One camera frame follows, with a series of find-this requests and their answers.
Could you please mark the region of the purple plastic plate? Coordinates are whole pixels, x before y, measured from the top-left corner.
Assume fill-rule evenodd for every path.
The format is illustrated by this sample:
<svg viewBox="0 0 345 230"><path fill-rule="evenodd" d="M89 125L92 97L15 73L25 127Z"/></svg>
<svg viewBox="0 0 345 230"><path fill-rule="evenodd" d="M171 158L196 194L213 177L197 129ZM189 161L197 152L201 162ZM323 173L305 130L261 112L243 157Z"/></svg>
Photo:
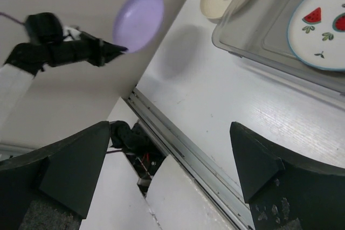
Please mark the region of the purple plastic plate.
<svg viewBox="0 0 345 230"><path fill-rule="evenodd" d="M135 53L145 48L158 33L164 18L163 0L127 0L113 25L113 44Z"/></svg>

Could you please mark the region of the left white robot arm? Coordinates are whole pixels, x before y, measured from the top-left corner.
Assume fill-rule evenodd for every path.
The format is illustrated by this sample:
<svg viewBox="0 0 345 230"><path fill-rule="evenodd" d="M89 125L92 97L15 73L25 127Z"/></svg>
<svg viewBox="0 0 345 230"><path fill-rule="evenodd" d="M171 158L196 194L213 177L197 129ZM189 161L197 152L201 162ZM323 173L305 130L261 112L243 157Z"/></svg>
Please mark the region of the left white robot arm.
<svg viewBox="0 0 345 230"><path fill-rule="evenodd" d="M102 67L128 50L75 28L65 29L51 12L29 15L20 25L29 42L17 44L1 67L1 125L46 65L59 67L86 61Z"/></svg>

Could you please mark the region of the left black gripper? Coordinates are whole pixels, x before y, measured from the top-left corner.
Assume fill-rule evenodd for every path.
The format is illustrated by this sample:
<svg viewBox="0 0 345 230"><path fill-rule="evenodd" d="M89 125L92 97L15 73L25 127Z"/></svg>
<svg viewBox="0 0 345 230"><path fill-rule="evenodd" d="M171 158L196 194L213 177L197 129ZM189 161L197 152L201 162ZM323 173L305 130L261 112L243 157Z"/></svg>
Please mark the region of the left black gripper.
<svg viewBox="0 0 345 230"><path fill-rule="evenodd" d="M50 12L27 16L25 30L35 61L49 66L62 66L87 61L94 66L104 66L125 54L128 48L114 45L98 38L82 36L78 40L64 41L63 26Z"/></svg>

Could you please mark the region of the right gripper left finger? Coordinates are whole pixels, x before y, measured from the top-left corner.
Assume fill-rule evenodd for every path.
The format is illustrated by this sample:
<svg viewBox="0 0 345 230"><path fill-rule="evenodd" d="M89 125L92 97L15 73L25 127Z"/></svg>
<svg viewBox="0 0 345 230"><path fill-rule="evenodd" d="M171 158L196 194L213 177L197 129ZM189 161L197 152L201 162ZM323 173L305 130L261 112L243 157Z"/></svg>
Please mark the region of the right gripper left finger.
<svg viewBox="0 0 345 230"><path fill-rule="evenodd" d="M79 229L110 137L109 122L101 121L1 161L1 229Z"/></svg>

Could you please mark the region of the white watermelon pattern plate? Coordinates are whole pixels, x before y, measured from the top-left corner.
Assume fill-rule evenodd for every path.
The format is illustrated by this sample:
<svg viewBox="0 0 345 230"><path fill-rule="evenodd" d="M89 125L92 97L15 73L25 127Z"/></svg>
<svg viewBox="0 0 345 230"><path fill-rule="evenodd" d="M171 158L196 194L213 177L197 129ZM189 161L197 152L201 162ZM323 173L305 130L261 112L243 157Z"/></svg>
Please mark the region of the white watermelon pattern plate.
<svg viewBox="0 0 345 230"><path fill-rule="evenodd" d="M287 29L292 53L306 65L344 71L344 0L303 0Z"/></svg>

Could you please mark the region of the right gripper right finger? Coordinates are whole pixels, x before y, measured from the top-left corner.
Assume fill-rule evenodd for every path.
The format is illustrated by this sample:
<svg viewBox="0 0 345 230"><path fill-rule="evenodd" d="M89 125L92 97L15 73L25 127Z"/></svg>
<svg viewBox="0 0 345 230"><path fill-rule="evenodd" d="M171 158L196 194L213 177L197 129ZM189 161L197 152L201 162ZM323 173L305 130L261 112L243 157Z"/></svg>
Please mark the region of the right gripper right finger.
<svg viewBox="0 0 345 230"><path fill-rule="evenodd" d="M284 148L238 122L230 139L255 229L344 229L344 169Z"/></svg>

